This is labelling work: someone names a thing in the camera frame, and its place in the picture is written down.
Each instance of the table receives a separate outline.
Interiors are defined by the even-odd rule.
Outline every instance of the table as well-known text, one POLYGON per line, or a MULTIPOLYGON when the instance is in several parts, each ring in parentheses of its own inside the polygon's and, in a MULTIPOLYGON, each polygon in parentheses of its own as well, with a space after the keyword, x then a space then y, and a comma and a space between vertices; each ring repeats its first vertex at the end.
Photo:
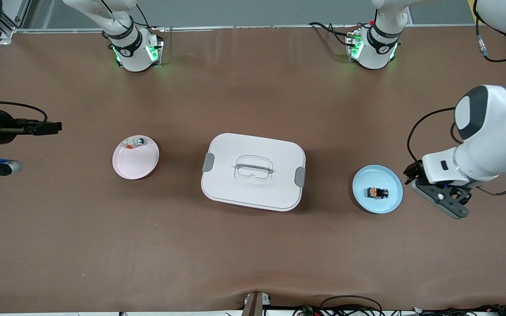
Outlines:
MULTIPOLYGON (((506 57, 506 40, 485 32, 492 58, 506 57)), ((472 27, 408 28, 377 71, 349 64, 332 34, 313 29, 164 35, 163 66, 143 73, 116 67, 100 34, 16 34, 0 49, 0 100, 64 125, 0 146, 24 165, 0 178, 0 312, 233 309, 253 290, 275 305, 333 294, 386 309, 506 303, 506 196, 475 192, 470 216, 453 220, 407 187, 387 215, 364 212, 350 193, 369 164, 403 178, 421 116, 476 85, 506 85, 506 64, 482 59, 472 27), (224 132, 305 150, 297 208, 202 194, 203 158, 224 132), (112 152, 135 134, 157 140, 161 166, 123 180, 112 152)), ((454 146, 451 123, 428 118, 414 152, 454 146)), ((487 186, 506 188, 506 175, 487 186)))

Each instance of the small object on plate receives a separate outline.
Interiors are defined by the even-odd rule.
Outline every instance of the small object on plate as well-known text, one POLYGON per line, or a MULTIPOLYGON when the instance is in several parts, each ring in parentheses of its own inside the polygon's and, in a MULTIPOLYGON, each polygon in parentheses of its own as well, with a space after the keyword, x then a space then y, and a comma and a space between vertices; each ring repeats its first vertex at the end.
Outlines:
POLYGON ((133 137, 126 138, 121 143, 121 146, 124 148, 127 148, 127 149, 134 149, 134 148, 137 148, 138 146, 143 146, 145 144, 146 144, 146 140, 144 138, 133 136, 133 137))
POLYGON ((388 190, 387 189, 379 189, 379 188, 368 188, 368 197, 369 198, 387 198, 388 190))
POLYGON ((126 138, 116 146, 114 154, 112 154, 112 167, 115 172, 128 180, 147 176, 155 169, 158 161, 159 147, 148 136, 138 135, 126 138), (132 149, 127 148, 125 142, 130 139, 140 145, 132 149))
POLYGON ((360 169, 355 175, 353 195, 360 206, 369 212, 386 214, 401 203, 403 188, 392 170, 384 166, 370 165, 360 169), (387 198, 369 198, 368 188, 388 188, 387 198))

